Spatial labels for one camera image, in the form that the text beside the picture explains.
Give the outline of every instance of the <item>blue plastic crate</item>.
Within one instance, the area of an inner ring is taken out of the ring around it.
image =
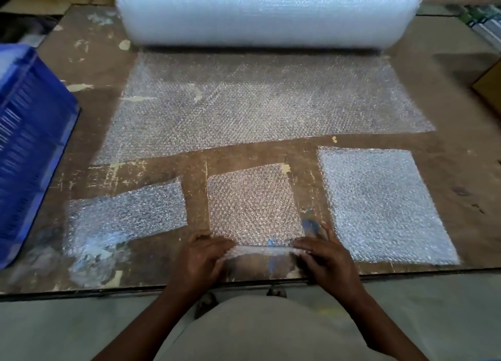
[[[79,112],[33,48],[0,44],[0,269],[21,249]]]

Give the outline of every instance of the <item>brown tabletop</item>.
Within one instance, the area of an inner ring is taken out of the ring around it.
[[[329,221],[317,162],[318,146],[407,149],[425,181],[461,259],[458,266],[359,263],[360,274],[436,272],[501,267],[501,130],[498,118],[469,89],[498,54],[454,17],[416,17],[386,52],[416,105],[436,126],[417,134],[338,135],[248,143],[92,166],[137,56],[114,8],[72,7],[39,49],[53,72],[73,89],[82,113],[30,235],[16,261],[0,270],[0,293],[39,296],[96,291],[69,278],[75,259],[62,252],[70,199],[113,196],[181,177],[188,225],[130,241],[130,257],[97,289],[164,285],[187,236],[209,227],[206,178],[272,163],[290,166],[298,208]],[[109,17],[106,24],[89,16]],[[245,255],[228,261],[222,282],[263,283],[304,277],[290,256]]]

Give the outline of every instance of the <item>person's right hand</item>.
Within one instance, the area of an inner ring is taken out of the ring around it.
[[[321,222],[328,241],[320,238],[301,237],[294,247],[307,251],[300,257],[304,260],[317,283],[334,296],[345,308],[357,304],[367,296],[350,252],[341,244],[332,228]]]

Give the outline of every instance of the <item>bubble wrap sheet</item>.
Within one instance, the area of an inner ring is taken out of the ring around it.
[[[137,44],[387,48],[421,0],[116,0]]]
[[[187,225],[181,181],[143,187],[114,197],[71,200],[63,250],[77,256],[89,243],[117,243]]]
[[[322,147],[318,156],[336,233],[355,260],[459,263],[409,151]]]
[[[238,143],[434,130],[377,56],[140,52],[122,99],[95,164]]]
[[[288,246],[303,236],[280,164],[214,175],[207,180],[210,229],[245,246]]]

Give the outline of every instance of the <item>gray floor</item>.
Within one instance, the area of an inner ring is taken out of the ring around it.
[[[432,360],[501,358],[501,275],[449,275],[366,284],[367,290]],[[220,301],[266,289],[216,291]],[[287,288],[288,298],[356,327],[318,287]],[[155,296],[0,303],[0,354],[5,361],[90,360]],[[193,309],[164,348],[191,322]]]

